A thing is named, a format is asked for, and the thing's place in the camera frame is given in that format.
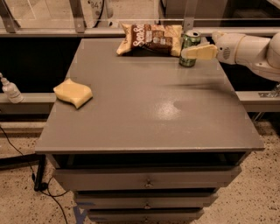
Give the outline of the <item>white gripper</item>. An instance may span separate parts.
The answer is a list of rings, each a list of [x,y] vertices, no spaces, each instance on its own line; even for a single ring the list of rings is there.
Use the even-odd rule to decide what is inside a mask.
[[[211,60],[217,55],[219,62],[234,65],[237,48],[244,37],[245,34],[226,34],[222,31],[214,31],[212,33],[212,40],[215,45],[188,47],[181,51],[181,56],[189,60]]]

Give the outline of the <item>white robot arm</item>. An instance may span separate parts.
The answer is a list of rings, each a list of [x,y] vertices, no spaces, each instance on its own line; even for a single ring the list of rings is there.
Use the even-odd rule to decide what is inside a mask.
[[[271,81],[280,81],[280,33],[272,38],[244,33],[214,31],[213,43],[187,47],[181,56],[187,60],[211,60],[247,67],[254,74]]]

